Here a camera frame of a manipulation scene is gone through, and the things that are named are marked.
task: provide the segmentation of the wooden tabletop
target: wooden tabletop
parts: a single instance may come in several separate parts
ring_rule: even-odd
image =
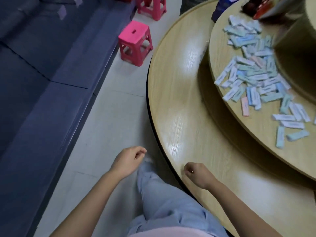
[[[228,24],[229,15],[239,15],[243,19],[250,20],[250,17],[239,13],[242,1],[239,1],[228,8],[217,20],[212,31],[210,46],[209,46],[209,61],[212,71],[213,79],[215,80],[223,69],[227,66],[233,56],[242,56],[241,49],[235,50],[233,47],[227,45],[228,35],[222,29]],[[279,30],[277,25],[262,25],[262,37],[267,34],[276,35]],[[221,87],[217,88],[221,97],[229,90]],[[307,113],[309,114],[312,122],[305,123],[306,129],[310,132],[310,136],[294,142],[285,141],[283,149],[276,148],[276,132],[279,126],[278,121],[271,118],[272,114],[279,114],[280,100],[262,104],[260,111],[255,111],[250,107],[249,117],[242,116],[241,104],[233,101],[224,102],[231,113],[239,121],[239,123],[255,138],[264,148],[270,151],[277,158],[284,161],[286,164],[295,168],[304,175],[316,180],[316,126],[313,121],[316,114],[316,106],[300,96],[293,89],[290,90],[295,96],[294,102],[301,103]],[[286,128],[285,133],[297,132],[297,129]]]
[[[200,65],[216,4],[207,1],[182,15],[155,48],[147,101],[157,141],[175,174],[233,235],[238,236],[216,199],[183,174],[188,161],[204,163],[283,236],[314,236],[315,183],[251,138],[214,88],[207,59]]]

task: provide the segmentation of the stool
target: stool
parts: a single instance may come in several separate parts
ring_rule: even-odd
[[[150,4],[153,1],[153,8],[150,8]],[[140,14],[141,11],[149,13],[155,21],[159,21],[161,16],[167,12],[166,0],[136,0],[137,12]]]
[[[148,53],[153,49],[149,27],[138,21],[131,21],[118,36],[121,59],[141,66]]]

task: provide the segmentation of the fist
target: fist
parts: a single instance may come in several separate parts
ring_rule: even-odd
[[[141,146],[123,149],[115,158],[110,171],[116,173],[120,179],[132,174],[142,162],[147,150]]]
[[[188,162],[184,166],[184,173],[198,187],[210,190],[218,182],[215,176],[202,163]]]

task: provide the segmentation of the floor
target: floor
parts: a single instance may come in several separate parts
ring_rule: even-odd
[[[178,19],[181,0],[167,0],[167,13],[159,22],[135,14],[149,25],[154,48]],[[46,237],[81,201],[116,155],[125,147],[141,145],[157,162],[159,175],[178,186],[156,143],[146,106],[146,78],[151,52],[141,67],[124,62],[118,52],[103,86],[37,227],[35,237]],[[121,236],[129,222],[142,213],[136,173],[114,190],[93,237]]]

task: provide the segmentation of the pink shirt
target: pink shirt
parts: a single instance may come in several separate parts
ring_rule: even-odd
[[[137,234],[130,235],[129,237],[216,237],[209,235],[199,229],[192,229],[186,227],[164,227],[152,229]]]

